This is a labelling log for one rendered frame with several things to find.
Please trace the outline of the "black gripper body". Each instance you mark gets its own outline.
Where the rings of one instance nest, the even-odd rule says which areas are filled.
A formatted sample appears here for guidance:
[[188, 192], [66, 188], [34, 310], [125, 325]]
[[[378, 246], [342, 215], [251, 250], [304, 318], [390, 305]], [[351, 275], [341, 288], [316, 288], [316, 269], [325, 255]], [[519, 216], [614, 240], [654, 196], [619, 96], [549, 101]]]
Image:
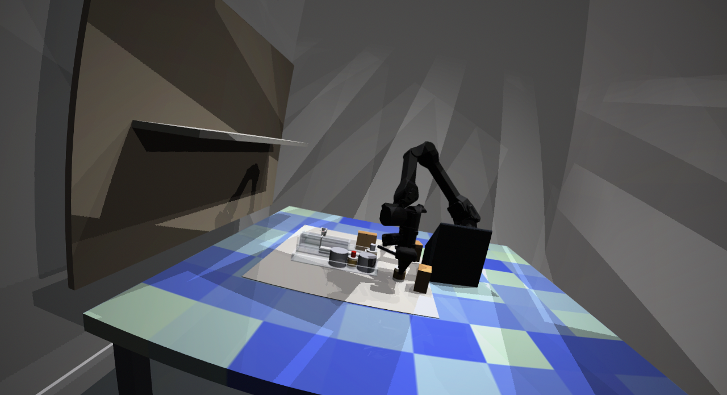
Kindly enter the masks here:
[[403, 239], [402, 246], [396, 249], [396, 259], [416, 262], [417, 255], [414, 248], [416, 245], [416, 236], [419, 234], [418, 229], [419, 228], [411, 228], [404, 225], [399, 227], [398, 234], [402, 232]]

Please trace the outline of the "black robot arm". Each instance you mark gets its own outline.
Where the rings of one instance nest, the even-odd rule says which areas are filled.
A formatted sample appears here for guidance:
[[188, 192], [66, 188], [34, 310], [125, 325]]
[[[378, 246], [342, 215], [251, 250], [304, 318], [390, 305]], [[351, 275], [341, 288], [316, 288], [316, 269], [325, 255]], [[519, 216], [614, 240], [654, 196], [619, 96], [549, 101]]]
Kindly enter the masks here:
[[[402, 181], [393, 196], [393, 203], [384, 203], [380, 211], [380, 222], [384, 226], [407, 226], [418, 228], [422, 213], [428, 212], [423, 205], [409, 206], [419, 198], [416, 187], [417, 162], [429, 170], [449, 201], [448, 212], [456, 225], [477, 228], [476, 222], [481, 218], [469, 199], [460, 195], [450, 177], [446, 174], [438, 160], [438, 151], [433, 142], [412, 147], [403, 154]], [[405, 209], [406, 208], [406, 209]], [[387, 246], [402, 246], [403, 234], [382, 234], [382, 244]]]

